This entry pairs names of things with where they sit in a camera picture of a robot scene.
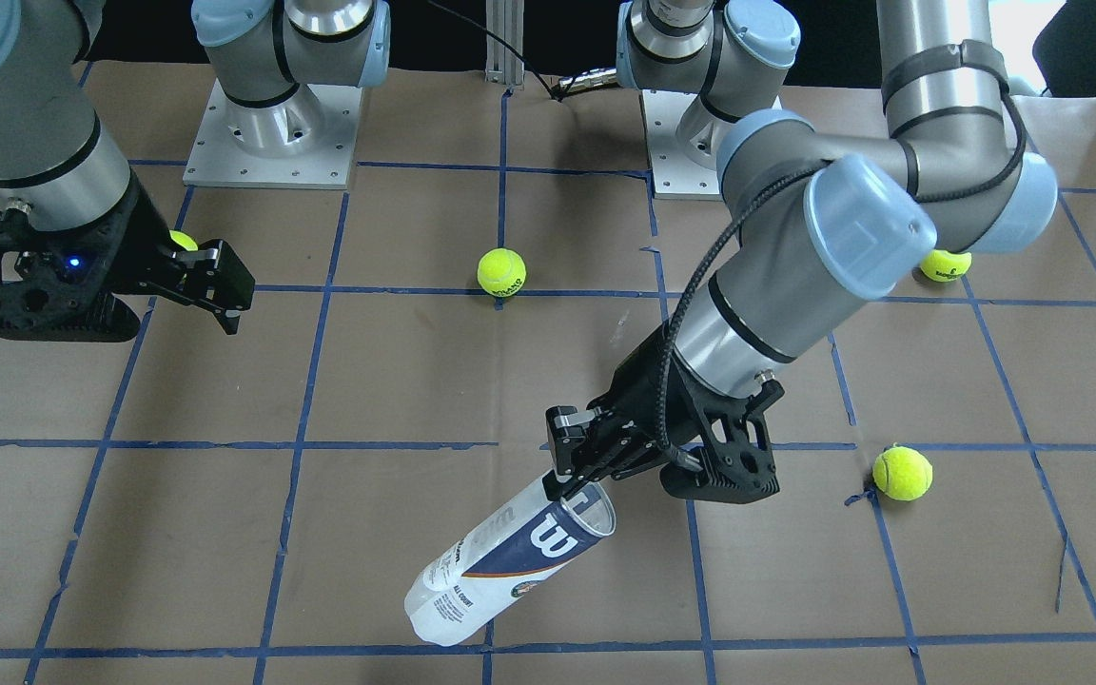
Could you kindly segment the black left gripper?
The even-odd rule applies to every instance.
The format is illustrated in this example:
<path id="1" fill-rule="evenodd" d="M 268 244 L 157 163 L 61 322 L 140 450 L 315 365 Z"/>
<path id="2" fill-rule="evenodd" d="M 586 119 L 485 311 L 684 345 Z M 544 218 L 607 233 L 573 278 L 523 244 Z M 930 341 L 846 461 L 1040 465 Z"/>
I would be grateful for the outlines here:
<path id="1" fill-rule="evenodd" d="M 595 407 L 553 406 L 545 411 L 553 456 L 553 476 L 545 481 L 548 499 L 583 504 L 597 501 L 601 494 L 615 504 L 625 478 L 635 473 L 667 463 L 699 471 L 699 463 L 688 450 L 701 442 L 693 439 L 680 447 L 667 434 L 671 370 L 682 365 L 703 384 L 674 351 L 670 330 L 669 323 L 659 326 L 623 359 Z"/>

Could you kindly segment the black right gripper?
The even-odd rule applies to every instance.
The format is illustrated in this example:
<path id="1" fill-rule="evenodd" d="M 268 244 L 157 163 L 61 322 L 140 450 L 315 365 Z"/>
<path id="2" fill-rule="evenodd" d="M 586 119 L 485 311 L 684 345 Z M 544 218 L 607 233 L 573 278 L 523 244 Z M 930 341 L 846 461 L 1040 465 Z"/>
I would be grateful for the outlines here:
<path id="1" fill-rule="evenodd" d="M 39 229 L 39 205 L 27 199 L 8 199 L 5 208 L 28 213 L 28 222 Z M 184 306 L 196 306 L 212 313 L 227 335 L 239 333 L 241 315 L 251 308 L 255 277 L 225 240 L 207 240 L 195 250 L 175 246 L 169 237 L 164 217 L 144 190 L 138 174 L 127 178 L 125 195 L 91 222 L 110 212 L 127 214 L 127 231 L 109 273 L 110 292 L 118 294 L 165 295 Z M 71 231 L 85 226 L 76 226 Z"/>

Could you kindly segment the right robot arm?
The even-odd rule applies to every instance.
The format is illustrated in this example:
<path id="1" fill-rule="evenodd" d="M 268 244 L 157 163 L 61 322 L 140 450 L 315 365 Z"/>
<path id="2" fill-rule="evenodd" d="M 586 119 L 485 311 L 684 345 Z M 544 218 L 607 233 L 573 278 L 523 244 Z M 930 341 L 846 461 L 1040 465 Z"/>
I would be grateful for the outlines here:
<path id="1" fill-rule="evenodd" d="M 174 231 L 75 83 L 103 1 L 0 1 L 0 338 L 116 343 L 151 295 L 238 331 L 255 277 L 235 248 Z M 216 70 L 194 184 L 346 186 L 358 104 L 390 64 L 384 1 L 195 1 Z"/>

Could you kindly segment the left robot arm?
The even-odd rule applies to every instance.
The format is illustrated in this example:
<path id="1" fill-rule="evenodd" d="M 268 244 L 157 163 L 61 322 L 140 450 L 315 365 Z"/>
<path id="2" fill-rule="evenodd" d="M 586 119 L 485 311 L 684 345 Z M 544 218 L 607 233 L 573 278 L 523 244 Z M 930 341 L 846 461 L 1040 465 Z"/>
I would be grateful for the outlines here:
<path id="1" fill-rule="evenodd" d="M 775 373 L 932 250 L 1009 253 L 1054 212 L 1058 183 L 1009 95 L 984 1 L 879 1 L 887 135 L 818 133 L 776 109 L 800 27 L 774 1 L 628 1 L 626 88 L 694 92 L 730 225 L 673 317 L 586 409 L 545 415 L 552 501 L 657 469 L 680 499 L 750 503 L 778 489 L 765 420 Z"/>

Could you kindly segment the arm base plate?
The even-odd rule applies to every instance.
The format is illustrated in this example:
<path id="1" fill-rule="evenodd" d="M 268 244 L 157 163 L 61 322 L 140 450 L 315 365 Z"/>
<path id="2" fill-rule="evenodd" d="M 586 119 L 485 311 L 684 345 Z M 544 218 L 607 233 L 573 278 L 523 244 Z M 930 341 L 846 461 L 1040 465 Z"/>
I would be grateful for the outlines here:
<path id="1" fill-rule="evenodd" d="M 244 109 L 213 85 L 183 181 L 189 186 L 347 190 L 365 89 L 302 85 Z"/>
<path id="2" fill-rule="evenodd" d="M 738 119 L 699 95 L 657 89 L 642 90 L 642 111 L 657 199 L 718 201 L 717 149 Z"/>

